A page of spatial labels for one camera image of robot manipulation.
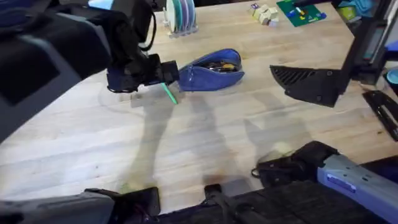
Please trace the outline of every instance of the wooden table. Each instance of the wooden table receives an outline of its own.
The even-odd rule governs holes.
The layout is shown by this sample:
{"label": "wooden table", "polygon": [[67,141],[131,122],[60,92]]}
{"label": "wooden table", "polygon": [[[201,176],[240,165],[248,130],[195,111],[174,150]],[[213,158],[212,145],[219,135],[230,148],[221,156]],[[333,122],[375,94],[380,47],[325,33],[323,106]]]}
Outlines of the wooden table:
{"label": "wooden table", "polygon": [[[275,1],[265,1],[276,6]],[[207,53],[234,48],[243,58],[242,81],[225,90],[179,93],[161,86],[116,95],[105,73],[81,82],[0,146],[0,196],[6,199],[77,194],[88,187],[120,192],[156,185],[162,210],[204,199],[203,186],[222,183],[229,194],[259,189],[250,170],[271,151],[322,141],[356,162],[397,154],[352,82],[334,108],[293,100],[269,65],[340,68],[353,36],[330,4],[327,19],[294,28],[280,15],[261,26],[251,2],[197,9],[199,31],[170,39],[157,13],[154,48],[179,67]]]}

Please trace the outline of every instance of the stack of discs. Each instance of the stack of discs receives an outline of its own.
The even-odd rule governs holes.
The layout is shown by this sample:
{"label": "stack of discs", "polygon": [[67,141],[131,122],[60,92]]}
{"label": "stack of discs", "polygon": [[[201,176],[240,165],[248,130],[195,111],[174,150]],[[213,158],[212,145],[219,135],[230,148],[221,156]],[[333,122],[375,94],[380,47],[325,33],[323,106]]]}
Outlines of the stack of discs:
{"label": "stack of discs", "polygon": [[167,0],[165,19],[172,34],[184,35],[194,32],[197,25],[193,0]]}

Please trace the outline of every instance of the green game board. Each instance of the green game board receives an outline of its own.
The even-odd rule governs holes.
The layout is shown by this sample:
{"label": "green game board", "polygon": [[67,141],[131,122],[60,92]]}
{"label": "green game board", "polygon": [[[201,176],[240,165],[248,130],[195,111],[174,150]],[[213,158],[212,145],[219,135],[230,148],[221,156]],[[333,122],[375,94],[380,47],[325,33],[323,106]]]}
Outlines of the green game board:
{"label": "green game board", "polygon": [[[295,10],[295,7],[293,6],[293,2],[294,2],[294,0],[284,0],[284,1],[277,2],[278,6],[284,12],[286,17],[287,17],[287,14],[291,10]],[[299,13],[297,13],[294,17],[291,17],[291,18],[288,17],[288,19],[291,21],[291,23],[293,24],[294,27],[313,23],[313,22],[323,19],[320,17],[321,12],[314,5],[300,7],[300,9],[305,12],[305,15],[303,16],[303,17],[305,17],[304,20],[300,19]]]}

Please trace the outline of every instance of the wooden blocks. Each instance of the wooden blocks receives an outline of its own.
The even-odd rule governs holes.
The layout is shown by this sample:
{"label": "wooden blocks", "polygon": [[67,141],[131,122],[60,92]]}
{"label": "wooden blocks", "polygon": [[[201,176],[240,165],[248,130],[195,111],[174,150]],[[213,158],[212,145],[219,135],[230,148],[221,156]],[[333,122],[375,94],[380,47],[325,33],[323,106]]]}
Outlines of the wooden blocks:
{"label": "wooden blocks", "polygon": [[266,4],[259,7],[256,3],[250,5],[249,13],[259,21],[261,25],[275,27],[278,22],[278,10],[276,7],[269,7]]}

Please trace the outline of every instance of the blue pouch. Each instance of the blue pouch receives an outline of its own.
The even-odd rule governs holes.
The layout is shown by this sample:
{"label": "blue pouch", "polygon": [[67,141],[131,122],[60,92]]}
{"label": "blue pouch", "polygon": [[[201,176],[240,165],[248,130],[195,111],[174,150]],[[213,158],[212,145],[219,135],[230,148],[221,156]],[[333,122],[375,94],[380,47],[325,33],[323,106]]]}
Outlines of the blue pouch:
{"label": "blue pouch", "polygon": [[[198,65],[224,61],[236,65],[237,72],[220,73]],[[180,69],[178,84],[183,91],[215,91],[237,83],[244,75],[241,56],[233,49],[223,49],[205,55]]]}

